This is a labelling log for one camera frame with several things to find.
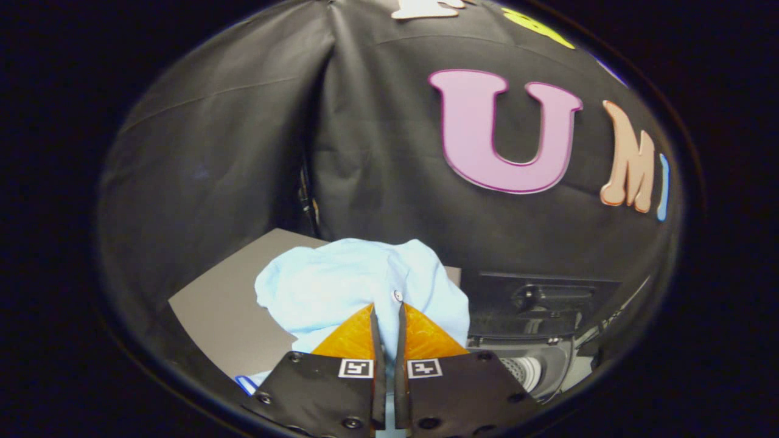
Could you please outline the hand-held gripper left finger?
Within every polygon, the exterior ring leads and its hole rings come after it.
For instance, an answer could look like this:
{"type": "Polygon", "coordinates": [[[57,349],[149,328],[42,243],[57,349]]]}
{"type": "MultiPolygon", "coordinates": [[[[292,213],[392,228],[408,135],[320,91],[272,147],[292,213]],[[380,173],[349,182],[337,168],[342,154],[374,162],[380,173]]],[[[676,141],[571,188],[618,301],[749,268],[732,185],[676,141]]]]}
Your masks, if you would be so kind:
{"type": "Polygon", "coordinates": [[[287,352],[243,407],[303,436],[373,437],[386,427],[385,371],[376,311],[367,305],[313,352],[287,352]]]}

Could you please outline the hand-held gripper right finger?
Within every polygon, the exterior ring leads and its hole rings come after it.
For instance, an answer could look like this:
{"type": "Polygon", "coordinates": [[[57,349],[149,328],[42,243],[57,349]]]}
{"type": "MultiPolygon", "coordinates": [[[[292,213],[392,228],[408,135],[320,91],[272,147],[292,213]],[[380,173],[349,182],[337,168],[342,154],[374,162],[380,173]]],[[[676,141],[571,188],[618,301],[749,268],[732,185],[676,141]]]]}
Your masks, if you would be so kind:
{"type": "Polygon", "coordinates": [[[529,427],[542,406],[492,351],[468,352],[403,303],[394,390],[409,437],[501,437],[529,427]]]}

